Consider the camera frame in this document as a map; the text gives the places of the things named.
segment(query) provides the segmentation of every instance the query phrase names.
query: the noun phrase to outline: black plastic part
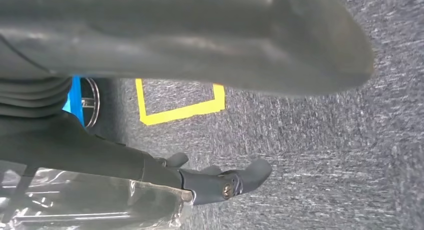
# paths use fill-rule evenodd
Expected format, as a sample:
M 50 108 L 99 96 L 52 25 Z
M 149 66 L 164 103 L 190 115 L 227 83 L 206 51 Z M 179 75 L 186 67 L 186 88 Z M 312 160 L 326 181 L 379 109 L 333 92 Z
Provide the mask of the black plastic part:
M 42 118 L 0 116 L 0 159 L 181 188 L 180 175 L 148 153 L 90 135 L 70 113 Z
M 0 36 L 0 77 L 177 79 L 304 96 L 373 74 L 369 41 L 336 0 L 0 0 Z

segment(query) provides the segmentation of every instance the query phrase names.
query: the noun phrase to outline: metal screw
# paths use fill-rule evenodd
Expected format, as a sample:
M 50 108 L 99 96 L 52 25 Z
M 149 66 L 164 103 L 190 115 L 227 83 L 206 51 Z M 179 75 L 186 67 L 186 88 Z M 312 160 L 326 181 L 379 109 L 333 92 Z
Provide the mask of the metal screw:
M 233 196 L 234 194 L 234 188 L 233 185 L 230 183 L 225 184 L 223 190 L 222 190 L 222 195 L 224 197 L 224 199 L 229 199 Z

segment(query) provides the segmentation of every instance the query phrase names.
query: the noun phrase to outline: black hose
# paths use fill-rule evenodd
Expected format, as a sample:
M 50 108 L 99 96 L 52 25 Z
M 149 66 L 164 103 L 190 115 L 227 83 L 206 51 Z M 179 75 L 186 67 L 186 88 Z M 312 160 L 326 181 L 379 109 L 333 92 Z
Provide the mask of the black hose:
M 70 77 L 0 79 L 0 115 L 41 118 L 57 114 L 67 102 L 71 86 Z

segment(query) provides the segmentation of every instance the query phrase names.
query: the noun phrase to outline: black lever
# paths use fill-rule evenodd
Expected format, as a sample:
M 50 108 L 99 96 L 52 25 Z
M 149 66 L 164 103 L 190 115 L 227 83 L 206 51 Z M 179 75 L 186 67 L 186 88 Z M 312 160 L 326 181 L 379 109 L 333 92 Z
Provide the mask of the black lever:
M 194 195 L 194 204 L 203 205 L 222 202 L 259 188 L 272 172 L 271 165 L 263 159 L 252 162 L 244 170 L 230 170 L 213 174 L 216 166 L 203 171 L 179 169 L 182 188 Z

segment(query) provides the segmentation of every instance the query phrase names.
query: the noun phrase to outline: yellow tape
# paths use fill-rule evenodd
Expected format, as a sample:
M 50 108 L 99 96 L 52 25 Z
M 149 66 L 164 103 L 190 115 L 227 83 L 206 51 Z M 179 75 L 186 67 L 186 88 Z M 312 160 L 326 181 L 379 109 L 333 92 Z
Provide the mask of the yellow tape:
M 225 109 L 225 90 L 222 85 L 213 85 L 214 99 L 196 103 L 189 106 L 176 108 L 169 111 L 158 112 L 154 114 L 146 114 L 146 103 L 143 92 L 143 80 L 136 79 L 135 86 L 137 88 L 138 108 L 140 110 L 140 121 L 148 126 L 162 124 L 174 120 L 186 119 L 195 115 L 205 115 L 217 113 Z

